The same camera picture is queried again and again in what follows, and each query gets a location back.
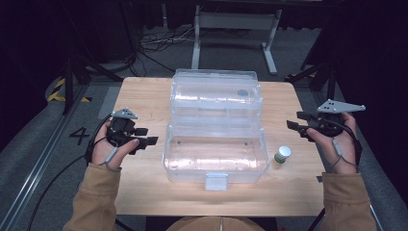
human hand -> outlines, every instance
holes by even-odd
[[[114,147],[108,142],[106,139],[107,132],[111,122],[105,122],[101,128],[99,129],[96,137],[95,142],[96,145],[93,148],[92,152],[92,163],[96,165],[101,165],[105,163],[106,157],[111,153]],[[118,169],[122,164],[123,159],[127,154],[129,154],[132,150],[134,150],[139,145],[139,140],[134,139],[128,141],[127,143],[121,145],[112,159],[106,164],[108,168],[111,169]]]
[[[355,118],[348,113],[342,113],[342,116],[344,118],[344,125],[348,126],[354,133],[354,136],[356,136]],[[346,131],[343,131],[335,138],[326,137],[313,128],[307,129],[306,133],[313,140],[315,140],[318,145],[320,145],[323,150],[324,157],[333,167],[334,173],[351,174],[357,172],[353,138]],[[343,159],[337,154],[333,145],[333,139],[339,144],[339,147],[343,153]]]

jacket sleeve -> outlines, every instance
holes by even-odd
[[[120,171],[89,164],[84,181],[73,200],[73,215],[64,226],[71,230],[115,230],[115,199]]]
[[[321,231],[376,230],[360,173],[323,173],[325,217]]]

dark background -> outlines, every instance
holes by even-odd
[[[163,26],[160,4],[125,4],[131,31]],[[343,4],[346,11],[341,13],[286,10],[280,26],[323,28],[305,64],[333,61],[345,100],[366,105],[364,113],[355,114],[358,124],[407,202],[407,17],[398,1]],[[168,5],[168,28],[192,23],[192,15],[184,13],[193,12],[191,8]],[[0,3],[0,150],[46,106],[45,90],[61,75],[68,54],[100,64],[129,56],[122,19],[115,1]]]

gray carpet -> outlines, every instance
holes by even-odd
[[[148,33],[165,31],[156,28]],[[261,50],[261,42],[268,36],[267,32],[251,31],[245,35],[237,36],[222,31],[208,32],[202,38],[200,68],[202,69],[230,69],[254,70],[260,81],[282,82],[288,74],[300,72],[300,66],[313,45],[319,30],[278,30],[272,45],[272,56],[278,70],[276,76],[268,74],[268,68]],[[192,42],[186,40],[173,44],[168,49],[146,53],[152,59],[171,68],[190,68],[192,57]],[[118,64],[105,64],[111,68]],[[139,75],[148,77],[170,78],[174,72],[140,56],[134,64]],[[129,69],[120,71],[117,75],[122,77],[135,76]],[[295,84],[296,93],[304,111],[313,112],[325,98],[325,88],[321,92],[311,92],[301,87],[300,81]],[[44,97],[54,88],[53,83]],[[22,205],[23,212],[15,219],[13,230],[26,230],[30,217],[36,204],[49,182],[67,164],[85,153],[88,138],[78,143],[78,138],[69,135],[81,128],[86,128],[86,134],[92,135],[101,118],[110,113],[115,104],[115,99],[120,88],[120,83],[115,83],[105,76],[95,75],[85,92],[86,97],[91,97],[89,103],[78,103],[73,109],[72,116],[62,116],[64,103],[61,101],[49,102],[48,106],[9,143],[0,155],[0,218],[4,218],[13,205],[23,183],[29,177],[43,148],[48,144],[50,137],[55,132],[61,119],[66,119],[67,124],[61,132],[61,137],[56,141],[49,164],[45,172],[38,177],[32,194],[29,194],[27,204]],[[339,88],[336,89],[335,100],[344,101]],[[408,212],[405,203],[401,200],[393,185],[376,162],[370,147],[364,140],[364,134],[359,131],[359,138],[364,146],[361,160],[361,172],[366,180],[372,206],[378,215],[384,230],[406,230],[408,227]],[[77,191],[84,171],[85,160],[81,159],[67,169],[51,186],[36,213],[31,230],[61,230],[71,215],[72,198]],[[134,230],[144,230],[145,217],[143,216],[118,216]],[[278,218],[278,225],[290,231],[307,230],[314,220],[312,218]]]

clear plastic storage box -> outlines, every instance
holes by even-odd
[[[177,69],[163,164],[173,182],[255,183],[269,161],[253,71]]]

